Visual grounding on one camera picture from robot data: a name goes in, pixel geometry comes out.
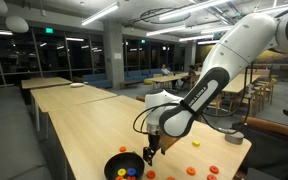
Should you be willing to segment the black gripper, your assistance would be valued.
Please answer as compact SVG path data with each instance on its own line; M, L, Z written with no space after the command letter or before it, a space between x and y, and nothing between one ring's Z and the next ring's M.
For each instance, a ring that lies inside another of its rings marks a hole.
M159 146L159 141L160 141L160 136L159 135L148 135L148 141L149 141L149 146L143 148L143 159L150 165L152 166L153 164L153 158L155 156L155 151L157 151L160 146Z

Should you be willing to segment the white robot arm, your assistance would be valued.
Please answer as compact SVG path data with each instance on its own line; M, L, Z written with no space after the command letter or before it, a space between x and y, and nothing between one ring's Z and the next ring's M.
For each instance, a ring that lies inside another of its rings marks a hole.
M288 10L272 17L251 13L243 17L216 43L205 58L198 82L181 98L164 89L145 96L149 145L143 159L151 163L157 151L164 152L164 135L186 136L194 120L243 69L262 52L275 49L288 53Z

